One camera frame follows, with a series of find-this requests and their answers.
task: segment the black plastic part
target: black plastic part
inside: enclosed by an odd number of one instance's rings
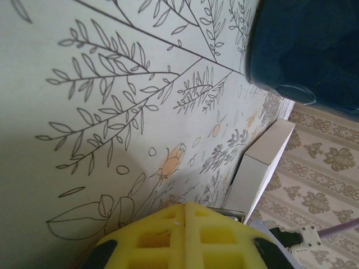
[[[91,252],[81,269],[104,269],[116,246],[117,241],[115,240],[109,240],[98,245]]]
[[[255,238],[254,244],[268,269],[294,269],[276,244],[264,238]]]
[[[291,248],[292,246],[299,245],[303,242],[303,237],[299,233],[281,231],[278,227],[270,229],[269,231],[285,248]]]

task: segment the large leaf drawing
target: large leaf drawing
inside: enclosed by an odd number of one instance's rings
[[[105,233],[109,234],[118,228],[129,224],[134,214],[135,203],[132,198],[121,197],[105,226]]]
[[[100,232],[108,217],[99,213],[99,202],[87,203],[75,207],[47,221],[50,232],[59,238],[81,240]]]

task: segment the orange flower drawing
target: orange flower drawing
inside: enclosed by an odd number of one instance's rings
[[[163,179],[167,179],[170,175],[172,175],[174,172],[178,170],[178,167],[180,166],[183,157],[185,156],[186,153],[186,145],[184,143],[178,144],[177,147],[171,151],[171,153],[169,153],[168,148],[166,149],[167,149],[166,161],[164,162],[163,166],[159,168],[155,174],[152,175],[152,176],[159,175],[159,180],[160,180],[159,186],[161,186]]]
[[[219,133],[220,130],[220,123],[222,121],[224,121],[224,119],[226,118],[226,116],[224,116],[221,120],[219,120],[219,111],[217,113],[217,124],[212,128],[211,132],[209,133],[209,135],[207,137],[210,137],[211,135],[213,137],[216,137]]]

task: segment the dark blue object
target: dark blue object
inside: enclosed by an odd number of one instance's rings
[[[263,0],[249,79],[359,122],[359,0]]]

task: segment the cable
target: cable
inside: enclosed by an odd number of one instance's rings
[[[318,231],[318,234],[319,234],[320,238],[328,238],[334,234],[341,233],[342,231],[345,231],[345,230],[354,229],[356,227],[359,227],[359,217],[354,220],[350,220],[345,223],[342,223],[342,224],[339,224],[339,225],[336,225],[333,227],[329,227],[327,229],[320,230],[320,231]]]

